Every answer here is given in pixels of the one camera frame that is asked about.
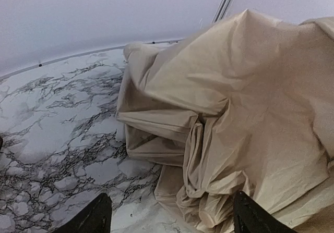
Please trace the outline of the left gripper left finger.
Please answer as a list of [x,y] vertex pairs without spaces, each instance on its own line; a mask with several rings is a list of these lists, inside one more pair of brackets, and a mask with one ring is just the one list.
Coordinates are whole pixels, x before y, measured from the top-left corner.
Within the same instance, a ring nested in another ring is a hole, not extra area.
[[106,193],[99,194],[70,221],[54,233],[110,233],[112,201]]

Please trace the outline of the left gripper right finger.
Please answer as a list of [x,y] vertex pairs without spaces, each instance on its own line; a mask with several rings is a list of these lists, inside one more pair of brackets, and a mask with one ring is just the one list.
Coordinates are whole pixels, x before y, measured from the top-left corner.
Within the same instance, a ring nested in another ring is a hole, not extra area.
[[296,233],[276,220],[243,191],[235,193],[233,219],[235,233]]

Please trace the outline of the beige folding umbrella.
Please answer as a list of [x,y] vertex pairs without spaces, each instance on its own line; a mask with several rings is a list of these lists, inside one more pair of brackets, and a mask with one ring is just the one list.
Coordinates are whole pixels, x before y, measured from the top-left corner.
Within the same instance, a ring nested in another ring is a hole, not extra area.
[[297,232],[333,232],[333,18],[245,10],[166,48],[124,47],[117,103],[132,158],[193,232],[234,232],[245,192]]

